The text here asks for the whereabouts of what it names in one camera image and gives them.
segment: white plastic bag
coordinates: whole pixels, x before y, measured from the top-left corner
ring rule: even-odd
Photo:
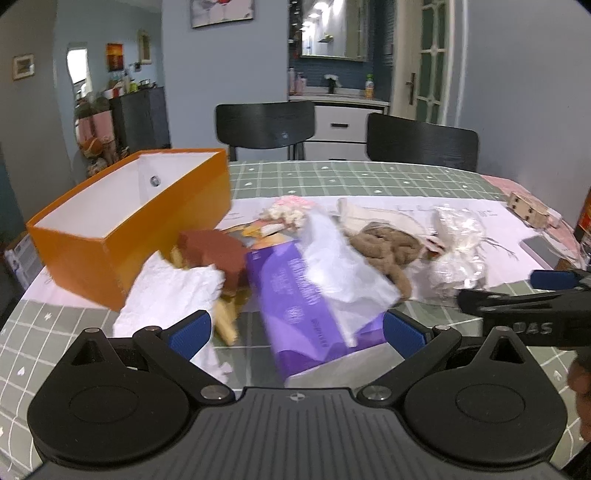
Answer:
[[[400,299],[400,292],[348,243],[332,219],[311,209],[300,234],[306,276],[326,299],[349,347],[361,330]]]
[[[486,263],[478,246],[486,230],[478,215],[467,209],[435,207],[434,227],[446,253],[431,263],[430,283],[439,298],[454,297],[463,288],[483,287]]]

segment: black chair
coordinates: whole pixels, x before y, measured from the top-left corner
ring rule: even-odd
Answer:
[[[372,161],[476,171],[478,134],[472,130],[371,113],[368,115],[366,151]]]
[[[230,161],[236,161],[237,147],[289,147],[289,160],[305,160],[303,142],[316,133],[314,103],[218,105],[216,130],[217,139],[230,146]]]

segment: orange box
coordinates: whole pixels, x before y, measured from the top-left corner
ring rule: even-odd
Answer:
[[[79,184],[28,223],[54,281],[120,310],[144,262],[178,233],[214,228],[230,209],[223,149],[140,151]]]

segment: cabinet drawer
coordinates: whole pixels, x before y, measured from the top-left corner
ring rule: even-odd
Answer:
[[[306,142],[306,160],[369,161],[364,143]]]
[[[312,139],[365,143],[367,117],[370,113],[382,111],[347,106],[317,106],[316,134]]]

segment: das logo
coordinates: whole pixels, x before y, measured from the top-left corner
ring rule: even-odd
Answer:
[[[552,325],[553,325],[553,322],[544,322],[544,323],[515,322],[513,324],[513,331],[515,333],[524,333],[526,335],[533,335],[536,333],[540,333],[542,335],[548,335],[549,333],[552,333]]]

